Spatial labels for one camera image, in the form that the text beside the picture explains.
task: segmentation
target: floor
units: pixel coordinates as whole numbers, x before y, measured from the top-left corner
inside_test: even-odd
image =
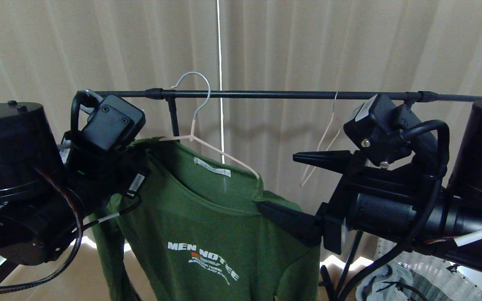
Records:
[[[58,268],[66,259],[67,252],[58,261],[37,265],[21,266],[2,282],[2,285],[18,284],[38,280]],[[131,251],[124,255],[126,269],[133,285],[143,301],[155,301],[149,282]],[[336,271],[331,277],[337,281]],[[59,277],[32,289],[0,295],[0,301],[109,301],[107,284],[103,278],[100,259],[95,248],[82,244],[73,263]],[[328,301],[325,290],[320,288],[319,301]]]

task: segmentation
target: clothing rack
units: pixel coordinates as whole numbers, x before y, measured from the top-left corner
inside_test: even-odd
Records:
[[[179,136],[176,99],[206,98],[208,91],[198,90],[164,90],[151,88],[145,91],[96,91],[102,97],[117,95],[118,97],[144,97],[149,99],[164,99],[169,105],[172,134]],[[233,99],[370,99],[377,94],[386,94],[394,100],[408,103],[432,101],[474,102],[482,100],[481,96],[438,94],[429,91],[418,92],[336,92],[336,91],[211,91],[210,98]]]

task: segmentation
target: hanger hook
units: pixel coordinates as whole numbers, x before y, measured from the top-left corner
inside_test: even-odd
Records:
[[[179,86],[180,82],[186,77],[188,76],[189,74],[196,74],[198,76],[201,76],[205,81],[206,81],[206,84],[208,85],[208,95],[206,97],[206,101],[204,101],[204,103],[202,105],[200,105],[197,110],[195,111],[195,114],[193,115],[193,120],[196,120],[197,118],[197,114],[198,114],[198,111],[200,111],[200,109],[202,109],[204,107],[204,105],[207,104],[207,102],[209,101],[209,98],[211,97],[211,86],[209,84],[209,81],[207,80],[207,78],[202,75],[200,72],[196,72],[196,71],[190,71],[190,72],[187,72],[186,74],[182,75],[182,77],[179,78],[178,82],[176,82],[176,84],[172,87],[170,87],[171,89],[174,89],[176,88],[177,86]]]

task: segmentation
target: shirt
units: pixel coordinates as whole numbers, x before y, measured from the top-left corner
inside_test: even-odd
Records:
[[[132,145],[151,169],[142,204],[92,228],[111,300],[139,300],[124,269],[124,240],[159,301],[315,300],[319,246],[304,246],[256,202],[299,206],[265,191],[252,173],[158,140]],[[132,202],[116,194],[93,217]]]

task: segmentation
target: empty clothes hanger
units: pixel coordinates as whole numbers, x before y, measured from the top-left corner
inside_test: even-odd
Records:
[[[176,88],[180,84],[180,82],[189,74],[196,74],[198,76],[201,76],[206,81],[206,84],[208,86],[208,94],[207,94],[207,97],[206,97],[206,101],[204,101],[204,103],[202,105],[200,105],[197,108],[197,110],[195,110],[195,114],[193,115],[193,122],[191,123],[191,133],[189,135],[177,136],[177,137],[164,137],[164,138],[159,139],[159,141],[171,141],[171,140],[182,140],[182,139],[189,139],[189,141],[196,141],[196,142],[200,143],[201,145],[204,145],[208,148],[211,148],[212,150],[220,153],[221,155],[224,155],[225,157],[230,158],[232,161],[237,162],[239,165],[243,166],[244,168],[248,169],[251,173],[253,173],[256,176],[256,179],[260,179],[260,175],[258,175],[258,173],[256,173],[256,171],[254,169],[252,169],[250,166],[248,166],[247,164],[244,164],[243,162],[237,160],[236,158],[230,156],[229,154],[226,154],[225,152],[221,151],[220,149],[214,147],[213,145],[210,145],[206,141],[203,141],[202,139],[199,139],[198,137],[195,136],[195,123],[197,121],[197,114],[208,103],[209,98],[211,96],[211,86],[210,86],[209,81],[207,80],[207,78],[205,76],[203,76],[199,72],[191,71],[191,72],[187,72],[186,74],[182,75],[182,77],[180,77],[178,82],[170,88],[171,89]]]
[[[336,98],[337,97],[338,97],[338,92],[336,92],[336,94],[334,95],[334,100],[332,101],[331,121],[328,123],[327,128],[325,129],[325,132],[323,133],[323,137],[321,137],[321,140],[319,140],[319,144],[317,145],[316,152],[319,152],[319,148],[321,147],[321,144],[323,143],[323,140],[325,139],[325,136],[327,135],[327,132],[328,132],[329,128],[331,127],[332,121],[334,120],[334,105],[336,105]],[[325,149],[325,151],[328,151],[331,148],[331,146],[333,145],[334,141],[336,140],[336,138],[338,137],[340,132],[341,132],[341,128],[338,129],[338,132],[336,133],[336,135],[332,139],[331,143],[327,146],[327,149]],[[308,174],[308,176],[306,177],[306,173],[308,172],[308,169],[310,167],[312,167],[312,171],[310,171],[310,174]],[[304,170],[303,177],[300,179],[300,187],[302,187],[302,186],[304,186],[304,184],[306,184],[306,182],[312,176],[312,173],[314,171],[315,171],[315,166],[310,166],[310,165],[306,166],[306,169]]]

